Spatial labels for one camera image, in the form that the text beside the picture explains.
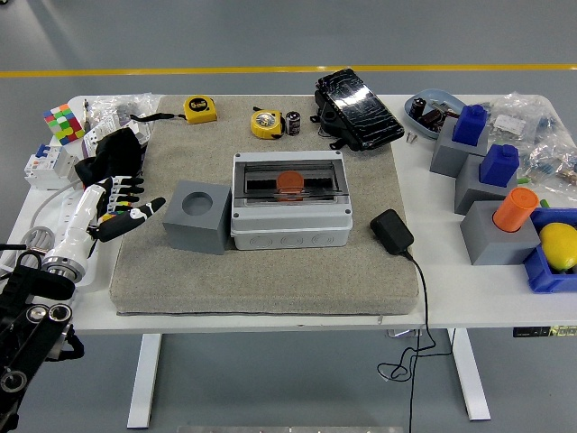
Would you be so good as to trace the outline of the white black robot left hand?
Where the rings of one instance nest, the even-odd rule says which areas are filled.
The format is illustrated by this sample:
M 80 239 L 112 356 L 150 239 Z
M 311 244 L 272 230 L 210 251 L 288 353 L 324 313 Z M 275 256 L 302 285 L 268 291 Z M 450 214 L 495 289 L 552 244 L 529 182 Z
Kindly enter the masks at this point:
M 134 230 L 165 205 L 165 198 L 155 198 L 135 206 L 142 183 L 141 178 L 114 176 L 86 187 L 63 240 L 46 254 L 41 268 L 81 280 L 96 242 L 106 243 Z

